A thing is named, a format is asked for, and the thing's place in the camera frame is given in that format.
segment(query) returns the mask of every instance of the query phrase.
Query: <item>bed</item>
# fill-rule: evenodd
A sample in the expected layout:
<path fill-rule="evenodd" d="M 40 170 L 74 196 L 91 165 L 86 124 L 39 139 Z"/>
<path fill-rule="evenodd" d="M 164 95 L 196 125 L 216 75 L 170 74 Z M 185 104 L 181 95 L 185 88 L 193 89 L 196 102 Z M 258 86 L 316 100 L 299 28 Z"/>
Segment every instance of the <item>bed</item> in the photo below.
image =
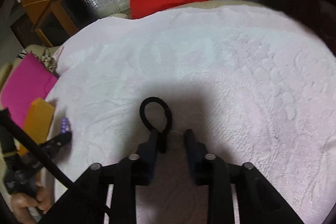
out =
<path fill-rule="evenodd" d="M 71 37 L 46 99 L 56 105 L 49 137 L 63 116 L 73 131 L 58 166 L 74 181 L 132 153 L 149 135 L 140 103 L 157 96 L 173 130 L 192 128 L 227 162 L 253 162 L 304 223 L 322 223 L 336 202 L 335 57 L 283 13 L 227 4 L 108 17 Z M 147 115 L 164 126 L 159 107 Z M 153 183 L 137 188 L 137 222 L 205 223 L 207 189 L 189 178 L 181 134 L 168 145 Z M 44 181 L 56 200 L 66 190 Z"/>

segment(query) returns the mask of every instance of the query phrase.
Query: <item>finger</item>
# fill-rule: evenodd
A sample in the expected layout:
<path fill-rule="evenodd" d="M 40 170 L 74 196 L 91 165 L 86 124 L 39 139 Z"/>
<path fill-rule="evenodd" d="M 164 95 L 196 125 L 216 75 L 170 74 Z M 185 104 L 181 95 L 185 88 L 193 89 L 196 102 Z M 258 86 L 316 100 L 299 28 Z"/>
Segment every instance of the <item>finger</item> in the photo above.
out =
<path fill-rule="evenodd" d="M 49 192 L 44 187 L 41 187 L 37 192 L 36 199 L 40 201 L 38 208 L 44 210 L 44 213 L 46 213 L 51 207 Z"/>
<path fill-rule="evenodd" d="M 13 208 L 26 208 L 26 207 L 38 206 L 37 200 L 23 193 L 13 194 L 11 197 L 11 203 Z"/>
<path fill-rule="evenodd" d="M 36 185 L 38 187 L 43 187 L 43 184 L 42 184 L 42 182 L 40 180 L 36 180 Z"/>
<path fill-rule="evenodd" d="M 14 216 L 16 217 L 17 221 L 24 224 L 36 224 L 36 221 L 31 217 L 27 208 L 19 208 L 13 210 Z"/>
<path fill-rule="evenodd" d="M 38 191 L 37 191 L 36 199 L 37 199 L 38 201 L 41 202 L 41 201 L 43 201 L 48 195 L 49 195 L 49 194 L 48 194 L 47 189 L 44 188 L 44 187 L 40 187 L 40 188 L 38 189 Z"/>

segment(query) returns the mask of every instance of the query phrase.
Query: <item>black cord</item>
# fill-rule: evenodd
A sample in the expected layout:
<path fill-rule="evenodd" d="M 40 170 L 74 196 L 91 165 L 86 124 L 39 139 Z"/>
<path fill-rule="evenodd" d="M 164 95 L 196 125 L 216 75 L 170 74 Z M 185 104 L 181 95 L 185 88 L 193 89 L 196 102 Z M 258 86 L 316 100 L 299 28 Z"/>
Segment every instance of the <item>black cord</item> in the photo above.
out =
<path fill-rule="evenodd" d="M 101 209 L 110 216 L 110 208 L 101 204 L 95 198 L 84 193 L 74 182 L 72 182 L 57 165 L 41 150 L 41 148 L 19 127 L 17 126 L 3 111 L 0 111 L 0 125 L 13 135 L 25 148 L 27 148 L 46 169 L 66 188 L 84 198 L 96 208 Z"/>
<path fill-rule="evenodd" d="M 156 129 L 154 128 L 154 126 L 151 125 L 151 123 L 148 121 L 148 119 L 146 118 L 145 115 L 145 107 L 146 105 L 148 105 L 149 103 L 158 103 L 160 106 L 163 107 L 164 111 L 165 111 L 165 116 L 167 118 L 167 124 L 165 129 L 159 134 L 159 137 L 157 139 L 157 148 L 161 153 L 165 153 L 167 150 L 167 135 L 172 127 L 173 124 L 173 117 L 172 117 L 172 113 L 168 107 L 168 105 L 160 98 L 158 97 L 149 97 L 147 99 L 145 99 L 141 105 L 140 105 L 140 118 L 143 122 L 143 124 L 145 125 L 145 127 L 148 128 L 149 131 Z"/>

